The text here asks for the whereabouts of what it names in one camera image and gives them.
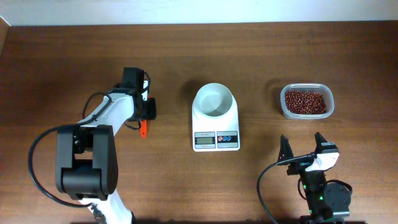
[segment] brown wood surface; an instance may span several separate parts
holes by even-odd
[[[127,128],[115,138],[118,191],[137,218],[269,220],[256,181],[276,161],[280,135],[298,156],[314,150],[319,131],[341,153],[327,179],[354,189],[348,219],[398,220],[398,22],[304,22],[11,27],[0,59],[0,223],[92,221],[87,209],[58,205],[35,188],[27,153],[41,132],[77,122],[87,98],[120,82],[127,66],[149,72],[158,111],[146,139]],[[238,102],[238,152],[192,150],[191,105],[209,82],[226,85]],[[283,117],[281,89],[302,82],[330,87],[331,117]],[[55,188],[55,134],[40,142],[34,167],[68,199]],[[299,177],[285,170],[264,176],[264,200],[278,218],[307,215]]]

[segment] white wall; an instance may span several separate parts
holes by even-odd
[[[0,0],[12,26],[398,19],[398,0]]]

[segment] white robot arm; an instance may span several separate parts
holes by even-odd
[[[140,68],[124,68],[123,81],[104,95],[103,102],[77,124],[55,127],[42,133],[32,144],[28,168],[34,184],[52,200],[69,207],[87,207],[100,224],[131,224],[134,215],[123,205],[116,190],[118,161],[114,135],[125,121],[156,118],[154,98],[148,98],[150,78]],[[33,153],[39,141],[57,132],[55,183],[61,193],[82,205],[63,201],[37,180],[33,169]],[[92,159],[77,159],[75,154],[92,152]]]

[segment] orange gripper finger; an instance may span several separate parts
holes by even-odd
[[[148,133],[147,120],[141,121],[141,128],[139,129],[139,132],[141,133],[142,138],[147,137],[147,133]]]

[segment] scale display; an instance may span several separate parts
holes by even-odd
[[[197,144],[213,144],[214,138],[197,138]]]
[[[215,149],[216,133],[202,132],[195,133],[195,149]]]

